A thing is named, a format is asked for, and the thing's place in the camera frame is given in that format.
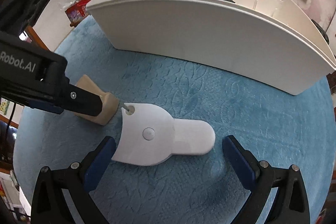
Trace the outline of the beige small box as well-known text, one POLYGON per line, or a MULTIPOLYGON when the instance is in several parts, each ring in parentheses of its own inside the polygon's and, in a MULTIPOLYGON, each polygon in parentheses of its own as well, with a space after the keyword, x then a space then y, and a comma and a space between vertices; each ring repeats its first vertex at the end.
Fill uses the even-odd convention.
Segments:
POLYGON ((112 119, 114 114, 116 114, 117 112, 119 105, 118 98, 116 98, 110 92, 104 92, 103 90, 101 90, 87 75, 83 75, 76 83, 76 86, 88 92, 98 95, 102 101, 102 111, 96 117, 79 113, 74 114, 77 117, 84 118, 93 123, 102 126, 106 125, 112 119))

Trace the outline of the white plastic scoop device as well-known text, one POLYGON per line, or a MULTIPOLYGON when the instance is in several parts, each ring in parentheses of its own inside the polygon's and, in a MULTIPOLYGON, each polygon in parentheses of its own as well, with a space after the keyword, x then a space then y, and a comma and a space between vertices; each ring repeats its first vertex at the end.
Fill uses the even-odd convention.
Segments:
POLYGON ((121 112, 121 136, 113 161, 153 166, 173 155, 205 155, 214 147, 214 129, 205 121, 173 118, 149 103, 125 103, 121 112))

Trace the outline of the red tissue pack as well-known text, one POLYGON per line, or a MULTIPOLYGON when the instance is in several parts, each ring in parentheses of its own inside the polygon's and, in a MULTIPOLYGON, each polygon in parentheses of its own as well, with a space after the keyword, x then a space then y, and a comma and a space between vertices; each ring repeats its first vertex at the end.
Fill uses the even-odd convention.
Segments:
POLYGON ((71 27, 76 27, 88 16, 86 5, 91 0, 76 0, 65 9, 65 14, 70 21, 71 27))

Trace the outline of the blue plush table cloth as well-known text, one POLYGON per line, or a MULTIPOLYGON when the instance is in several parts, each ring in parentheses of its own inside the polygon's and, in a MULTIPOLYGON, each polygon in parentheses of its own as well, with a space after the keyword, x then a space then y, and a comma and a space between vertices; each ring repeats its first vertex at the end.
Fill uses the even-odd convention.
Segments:
POLYGON ((92 17, 60 44, 72 84, 88 75, 121 103, 152 103, 174 118, 200 119, 214 129, 203 156, 172 156, 155 166, 111 161, 91 193, 110 223, 230 223, 249 192, 223 156, 233 135, 259 160, 299 166, 315 222, 334 167, 335 118, 326 78, 292 96, 227 71, 113 48, 92 17))

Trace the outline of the white plastic storage bin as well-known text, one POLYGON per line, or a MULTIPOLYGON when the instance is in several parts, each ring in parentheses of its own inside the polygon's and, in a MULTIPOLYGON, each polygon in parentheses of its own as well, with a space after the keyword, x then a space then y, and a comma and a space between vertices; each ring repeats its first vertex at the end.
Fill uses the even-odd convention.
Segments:
POLYGON ((92 0, 119 50, 230 71, 297 95, 335 71, 335 56, 291 0, 92 0))

